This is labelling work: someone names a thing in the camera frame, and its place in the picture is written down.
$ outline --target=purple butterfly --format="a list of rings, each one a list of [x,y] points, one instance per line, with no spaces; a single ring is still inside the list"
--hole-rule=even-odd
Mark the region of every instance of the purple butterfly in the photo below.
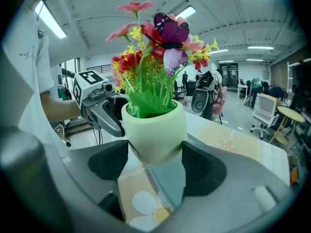
[[[185,42],[189,35],[189,25],[186,22],[178,25],[177,21],[170,19],[164,13],[157,13],[154,17],[155,29],[165,41],[159,44],[165,49],[164,68],[168,76],[173,76],[179,65],[188,65],[188,56],[184,50],[182,42]]]

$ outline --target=flower pot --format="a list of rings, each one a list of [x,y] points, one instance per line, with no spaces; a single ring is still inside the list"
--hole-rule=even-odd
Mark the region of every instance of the flower pot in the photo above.
[[[145,164],[160,165],[181,151],[182,141],[187,140],[187,126],[181,103],[171,112],[153,117],[136,118],[131,116],[125,104],[122,107],[122,120],[125,134],[133,146],[134,154]]]

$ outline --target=white shirt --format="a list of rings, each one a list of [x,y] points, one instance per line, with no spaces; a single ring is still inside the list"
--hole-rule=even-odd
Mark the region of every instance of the white shirt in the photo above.
[[[48,45],[46,35],[38,38],[34,12],[23,5],[0,48],[1,82],[5,82],[7,88],[1,91],[1,101],[4,101],[1,123],[18,126],[43,144],[56,144],[59,148],[65,145],[50,126],[40,100],[40,93],[54,86]]]
[[[212,70],[210,72],[211,72],[211,74],[216,76],[215,81],[216,81],[217,84],[222,84],[223,83],[223,78],[222,78],[221,74],[218,71]]]

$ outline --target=ceiling light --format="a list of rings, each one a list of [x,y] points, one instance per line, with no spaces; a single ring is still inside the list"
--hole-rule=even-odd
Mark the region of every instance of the ceiling light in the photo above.
[[[263,60],[255,60],[255,59],[246,59],[247,61],[263,61]]]
[[[274,47],[249,46],[248,49],[267,49],[267,50],[273,50]]]
[[[226,63],[226,62],[234,62],[234,60],[222,60],[222,61],[218,61],[218,63]]]
[[[176,18],[182,17],[183,19],[186,19],[188,16],[194,14],[195,12],[196,10],[192,6],[189,6],[182,12],[180,12],[178,15],[176,15]]]
[[[226,52],[226,51],[228,51],[228,49],[223,49],[223,50],[218,50],[218,51],[212,51],[212,52],[209,52],[209,53]]]
[[[53,31],[54,34],[57,35],[58,38],[62,39],[64,37],[67,37],[65,32],[61,29],[52,14],[49,12],[43,1],[40,1],[40,3],[37,5],[37,7],[35,8],[35,12],[37,15],[39,14],[39,17],[42,19],[42,21],[44,21],[44,23]]]

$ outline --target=pink chair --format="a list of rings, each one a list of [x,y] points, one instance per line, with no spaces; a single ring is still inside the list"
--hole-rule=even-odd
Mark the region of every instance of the pink chair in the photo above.
[[[214,99],[214,101],[216,102],[214,103],[214,106],[213,106],[213,114],[219,115],[219,120],[220,120],[220,123],[222,124],[223,122],[222,122],[221,116],[223,117],[222,110],[223,110],[225,101],[227,99],[227,86],[223,86],[223,97],[220,99],[220,102],[217,102],[217,99],[218,99],[218,96],[216,95]]]

